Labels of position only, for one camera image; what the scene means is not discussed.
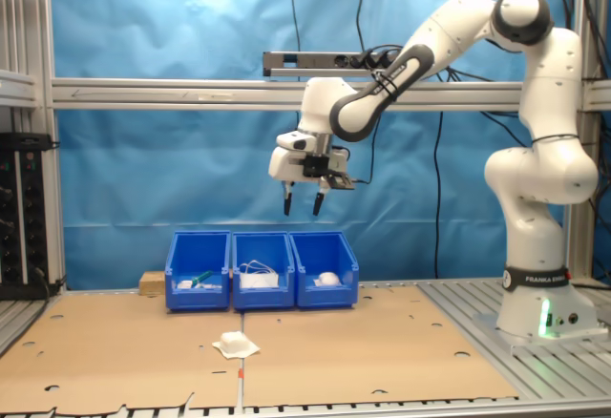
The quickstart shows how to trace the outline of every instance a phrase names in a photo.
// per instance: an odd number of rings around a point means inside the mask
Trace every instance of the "metal grating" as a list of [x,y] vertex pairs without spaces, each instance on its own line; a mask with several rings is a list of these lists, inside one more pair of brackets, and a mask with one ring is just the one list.
[[[264,416],[393,415],[402,416],[529,416],[572,417],[611,415],[611,342],[522,348],[511,356],[474,325],[476,314],[496,314],[503,289],[499,280],[454,280],[434,282],[364,282],[361,287],[418,286],[482,355],[518,390],[519,398],[473,401],[430,401],[374,404],[329,404],[303,407],[242,408],[243,380],[234,408],[139,409],[92,418],[200,418],[234,414]],[[107,294],[134,290],[101,291]],[[611,292],[583,290],[601,311],[611,315]],[[0,343],[8,334],[24,327],[42,303],[0,303]],[[39,415],[0,415],[0,418],[53,418]]]

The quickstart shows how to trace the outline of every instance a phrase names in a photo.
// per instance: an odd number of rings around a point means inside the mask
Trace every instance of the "aluminum frame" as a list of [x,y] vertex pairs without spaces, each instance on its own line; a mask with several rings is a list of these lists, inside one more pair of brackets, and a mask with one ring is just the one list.
[[[598,22],[600,33],[605,37],[607,22],[608,0],[591,0],[599,3]],[[575,0],[575,29],[581,36],[583,47],[582,77],[595,78],[600,74],[600,63],[597,58],[599,45],[595,35],[588,25],[587,14],[584,10],[583,0]],[[582,108],[578,114],[579,137],[582,142],[594,143],[584,149],[595,161],[600,150],[600,104],[592,102],[592,95],[596,98],[596,91],[602,89],[608,81],[585,83]],[[592,276],[592,259],[594,257],[594,233],[596,217],[589,202],[579,205],[569,205],[564,210],[564,232],[566,240],[566,265],[575,278],[589,278]]]
[[[49,133],[56,140],[54,109],[294,111],[301,105],[305,82],[56,78],[51,0],[3,3],[0,107],[10,107],[16,131]],[[576,29],[583,40],[583,73],[589,77],[596,74],[596,43],[587,25],[583,0],[576,3]],[[604,31],[607,0],[598,3],[600,28]],[[356,89],[364,85],[352,84]],[[600,116],[588,112],[611,106],[611,81],[588,82],[584,87],[579,130],[583,140],[596,142]],[[515,111],[520,89],[519,82],[422,82],[401,95],[390,110]],[[588,151],[595,155],[598,146],[590,146]],[[65,266],[57,151],[44,154],[43,168],[50,278],[56,280],[63,276]],[[591,276],[595,224],[589,209],[582,204],[565,210],[566,258],[575,277]]]
[[[57,140],[51,97],[54,68],[50,3],[0,0],[0,115],[11,115],[11,121],[1,121],[3,131],[49,134]],[[58,151],[43,153],[42,167],[49,281],[55,282],[65,274]]]

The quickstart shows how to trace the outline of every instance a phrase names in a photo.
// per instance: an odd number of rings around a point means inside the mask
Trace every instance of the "green status light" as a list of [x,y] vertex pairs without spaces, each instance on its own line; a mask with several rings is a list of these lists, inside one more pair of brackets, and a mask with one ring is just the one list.
[[538,336],[544,337],[547,331],[547,316],[550,314],[550,301],[545,299],[541,305],[541,318],[538,322]]

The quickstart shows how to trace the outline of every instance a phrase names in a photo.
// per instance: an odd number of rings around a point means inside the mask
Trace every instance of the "cardboard sheet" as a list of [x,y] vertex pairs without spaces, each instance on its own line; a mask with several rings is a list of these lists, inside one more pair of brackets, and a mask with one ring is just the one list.
[[415,287],[361,289],[350,310],[247,313],[244,332],[261,347],[245,359],[249,407],[517,396]]
[[234,407],[240,361],[211,344],[240,325],[231,312],[168,314],[162,296],[64,297],[0,358],[0,415],[175,408],[192,394],[193,408]]

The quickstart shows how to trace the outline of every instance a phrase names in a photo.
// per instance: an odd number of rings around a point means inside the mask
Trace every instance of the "green object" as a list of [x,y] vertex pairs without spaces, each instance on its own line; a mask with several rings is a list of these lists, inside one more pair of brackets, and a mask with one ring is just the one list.
[[203,272],[198,277],[191,280],[191,285],[193,287],[197,286],[199,282],[203,282],[206,278],[210,278],[212,276],[212,272],[208,270],[207,272]]
[[541,305],[541,316],[538,323],[538,335],[544,337],[547,332],[547,316],[550,313],[550,301],[545,299]]

